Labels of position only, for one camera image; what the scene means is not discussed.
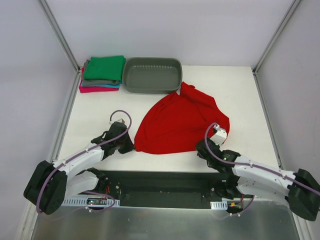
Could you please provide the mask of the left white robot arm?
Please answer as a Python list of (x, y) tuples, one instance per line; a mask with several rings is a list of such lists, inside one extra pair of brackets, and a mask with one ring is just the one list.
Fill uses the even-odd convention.
[(23, 196), (39, 212), (50, 215), (65, 199), (85, 191), (99, 195), (105, 191), (106, 175), (93, 167), (115, 152), (126, 154), (134, 149), (123, 119), (114, 121), (109, 130), (68, 159), (53, 163), (44, 160), (35, 168)]

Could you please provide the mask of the red t shirt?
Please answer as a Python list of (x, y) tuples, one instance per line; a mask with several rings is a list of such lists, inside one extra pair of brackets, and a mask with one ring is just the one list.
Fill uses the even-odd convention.
[(134, 138), (136, 151), (154, 155), (195, 151), (208, 126), (230, 131), (230, 119), (215, 99), (182, 82), (180, 92), (159, 100), (143, 118)]

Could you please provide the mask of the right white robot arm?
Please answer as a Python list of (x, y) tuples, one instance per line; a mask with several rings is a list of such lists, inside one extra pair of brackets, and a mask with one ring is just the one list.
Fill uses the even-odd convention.
[(257, 162), (232, 150), (220, 150), (210, 139), (199, 141), (197, 155), (209, 168), (226, 174), (216, 187), (217, 195), (234, 199), (240, 195), (262, 197), (280, 203), (297, 216), (314, 222), (320, 210), (320, 185), (310, 172), (277, 169)]

